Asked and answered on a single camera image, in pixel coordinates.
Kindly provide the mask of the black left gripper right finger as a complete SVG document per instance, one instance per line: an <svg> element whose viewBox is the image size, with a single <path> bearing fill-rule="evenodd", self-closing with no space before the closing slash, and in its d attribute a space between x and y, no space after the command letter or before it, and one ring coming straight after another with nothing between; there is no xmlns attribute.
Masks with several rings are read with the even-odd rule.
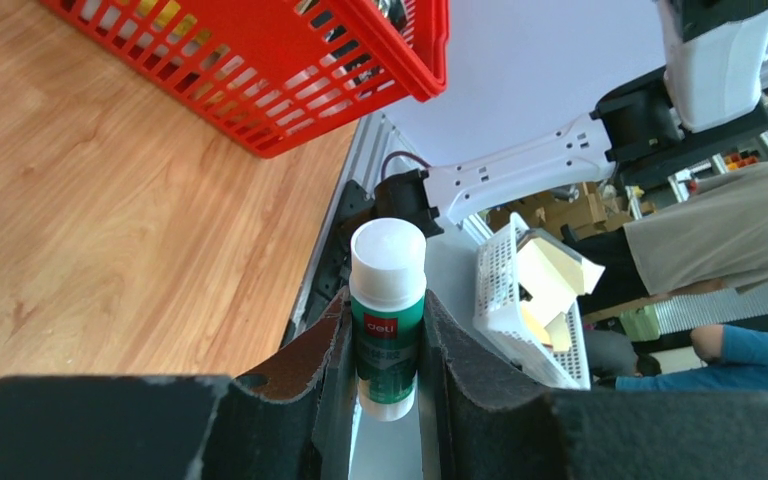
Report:
<svg viewBox="0 0 768 480"><path fill-rule="evenodd" d="M538 384L433 293L418 374L427 479L768 479L768 393Z"/></svg>

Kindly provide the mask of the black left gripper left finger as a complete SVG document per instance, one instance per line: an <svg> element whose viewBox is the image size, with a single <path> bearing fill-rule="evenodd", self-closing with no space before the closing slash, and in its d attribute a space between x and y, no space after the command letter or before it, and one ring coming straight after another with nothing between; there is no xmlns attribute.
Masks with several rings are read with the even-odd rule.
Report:
<svg viewBox="0 0 768 480"><path fill-rule="evenodd" d="M237 377L2 377L0 479L345 479L351 341L341 291Z"/></svg>

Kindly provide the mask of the green white glue stick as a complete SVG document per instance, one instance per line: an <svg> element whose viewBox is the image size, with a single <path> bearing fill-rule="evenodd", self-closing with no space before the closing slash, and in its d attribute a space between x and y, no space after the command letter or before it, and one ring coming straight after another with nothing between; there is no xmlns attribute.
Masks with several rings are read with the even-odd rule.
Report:
<svg viewBox="0 0 768 480"><path fill-rule="evenodd" d="M350 240L353 351L359 402L392 422L412 408L426 294L426 239L406 220L364 223Z"/></svg>

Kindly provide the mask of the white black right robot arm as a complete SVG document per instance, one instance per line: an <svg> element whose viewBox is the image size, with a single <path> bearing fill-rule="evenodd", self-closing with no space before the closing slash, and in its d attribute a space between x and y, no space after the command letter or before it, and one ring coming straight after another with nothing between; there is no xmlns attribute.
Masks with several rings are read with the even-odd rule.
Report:
<svg viewBox="0 0 768 480"><path fill-rule="evenodd" d="M657 10L664 66L535 140L381 180L367 218L402 219L433 237L536 191L613 176L644 185L766 131L768 1L661 1Z"/></svg>

